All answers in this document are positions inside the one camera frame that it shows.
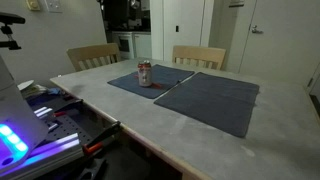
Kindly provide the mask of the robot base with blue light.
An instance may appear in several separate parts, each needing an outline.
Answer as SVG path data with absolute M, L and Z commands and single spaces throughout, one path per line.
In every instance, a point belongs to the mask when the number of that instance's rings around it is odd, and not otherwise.
M 48 134 L 0 56 L 0 173 L 22 164 Z

